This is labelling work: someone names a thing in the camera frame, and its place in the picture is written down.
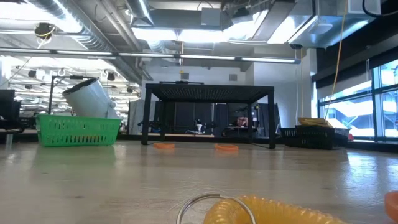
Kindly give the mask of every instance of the red object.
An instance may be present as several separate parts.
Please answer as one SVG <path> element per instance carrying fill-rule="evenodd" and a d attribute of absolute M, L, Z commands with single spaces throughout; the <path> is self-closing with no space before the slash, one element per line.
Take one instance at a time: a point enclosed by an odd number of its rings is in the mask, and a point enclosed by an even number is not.
<path fill-rule="evenodd" d="M 398 223 L 398 191 L 389 192 L 384 196 L 384 207 L 387 215 Z"/>

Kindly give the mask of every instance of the floor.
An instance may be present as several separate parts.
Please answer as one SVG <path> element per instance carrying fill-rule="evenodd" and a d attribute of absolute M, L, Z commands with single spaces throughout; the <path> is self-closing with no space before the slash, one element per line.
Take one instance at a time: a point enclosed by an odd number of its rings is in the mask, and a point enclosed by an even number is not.
<path fill-rule="evenodd" d="M 259 195 L 318 209 L 349 223 L 392 223 L 384 194 L 398 190 L 398 154 L 135 141 L 113 147 L 0 146 L 0 217 L 7 223 L 175 223 L 185 200 L 204 192 Z M 215 200 L 194 205 L 202 223 Z"/>

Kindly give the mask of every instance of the green plastic basket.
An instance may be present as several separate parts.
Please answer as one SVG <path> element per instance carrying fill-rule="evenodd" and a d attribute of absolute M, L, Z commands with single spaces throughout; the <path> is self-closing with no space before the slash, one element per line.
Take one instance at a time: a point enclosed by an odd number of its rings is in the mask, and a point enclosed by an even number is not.
<path fill-rule="evenodd" d="M 108 146 L 114 144 L 119 119 L 38 115 L 37 134 L 43 146 Z"/>

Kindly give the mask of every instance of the metal table frame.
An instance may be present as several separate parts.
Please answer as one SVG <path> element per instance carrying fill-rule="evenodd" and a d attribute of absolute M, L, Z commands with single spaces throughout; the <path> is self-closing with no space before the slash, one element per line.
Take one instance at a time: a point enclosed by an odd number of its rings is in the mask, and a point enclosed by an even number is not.
<path fill-rule="evenodd" d="M 253 92 L 256 93 L 248 96 L 241 96 L 238 99 L 232 98 L 219 98 L 219 97 L 207 97 L 207 98 L 189 98 L 189 97 L 174 97 L 169 98 L 163 94 L 162 91 L 165 89 L 173 88 L 174 90 L 184 89 L 184 91 L 195 91 L 201 93 L 207 90 L 226 90 L 226 91 L 241 91 L 241 92 Z M 165 140 L 165 118 L 167 114 L 166 104 L 168 102 L 191 102 L 191 103 L 246 103 L 248 105 L 248 143 L 253 142 L 252 136 L 252 104 L 261 98 L 268 96 L 268 118 L 269 118 L 269 148 L 275 149 L 275 112 L 274 112 L 274 87 L 273 86 L 231 86 L 231 85 L 191 85 L 191 84 L 146 84 L 145 102 L 144 102 L 144 119 L 142 124 L 142 136 L 141 144 L 148 145 L 148 132 L 149 132 L 149 113 L 150 113 L 150 102 L 152 94 L 159 98 L 163 102 L 162 107 L 162 127 L 160 133 L 160 140 Z"/>

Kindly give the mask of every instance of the black plastic crate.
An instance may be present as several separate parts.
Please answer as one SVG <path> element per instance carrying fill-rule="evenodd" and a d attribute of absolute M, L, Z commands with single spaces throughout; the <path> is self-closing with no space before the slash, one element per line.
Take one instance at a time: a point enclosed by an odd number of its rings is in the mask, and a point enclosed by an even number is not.
<path fill-rule="evenodd" d="M 286 146 L 334 149 L 347 144 L 350 129 L 300 125 L 296 128 L 283 128 L 281 131 Z"/>

